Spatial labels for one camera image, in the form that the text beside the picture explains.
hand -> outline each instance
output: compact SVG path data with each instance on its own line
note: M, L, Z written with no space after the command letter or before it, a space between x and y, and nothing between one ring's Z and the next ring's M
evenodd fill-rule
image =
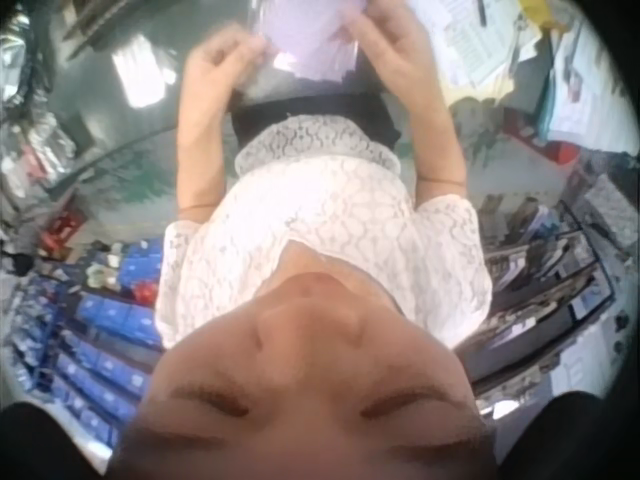
M345 18L381 80L409 112L444 106L429 34L403 0L370 0L366 14L346 10Z
M185 66L178 147L192 147L220 129L234 87L262 58L267 42L237 24L194 48Z

purple paper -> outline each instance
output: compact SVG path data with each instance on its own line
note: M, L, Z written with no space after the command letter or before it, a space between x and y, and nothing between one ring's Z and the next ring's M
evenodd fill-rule
M341 82L358 54L356 44L336 38L347 4L362 10L366 0L265 0L256 30L288 54L296 76Z

lace sleeve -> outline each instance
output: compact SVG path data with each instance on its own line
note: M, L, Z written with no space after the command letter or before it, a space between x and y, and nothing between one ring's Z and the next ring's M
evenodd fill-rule
M454 348L477 330L491 304L478 215L468 200L446 195L421 205L416 217L431 293L424 318L429 331Z
M166 348L175 345L178 339L179 326L176 306L182 276L182 264L189 244L200 227L201 225L194 222L180 221L169 225L165 233L155 323Z

white lace blouse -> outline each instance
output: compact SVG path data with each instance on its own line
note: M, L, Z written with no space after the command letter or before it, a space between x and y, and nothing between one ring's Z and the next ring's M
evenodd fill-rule
M324 129L341 136L309 145ZM253 298L290 241L361 269L409 321L448 347L462 342L491 301L476 212L455 195L416 210L399 168L338 117L296 117L264 132L241 152L241 179L211 220L167 229L156 304L165 347Z

store shelf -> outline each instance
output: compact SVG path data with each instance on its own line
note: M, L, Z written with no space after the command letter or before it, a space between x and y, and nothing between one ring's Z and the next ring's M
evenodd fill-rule
M11 350L0 348L0 362L11 365ZM15 402L28 402L46 411L67 432L73 443L100 474L104 474L113 451L108 446L95 440L80 425L80 422L58 403L45 403L34 395L25 392L16 380L10 368L4 371L9 396Z

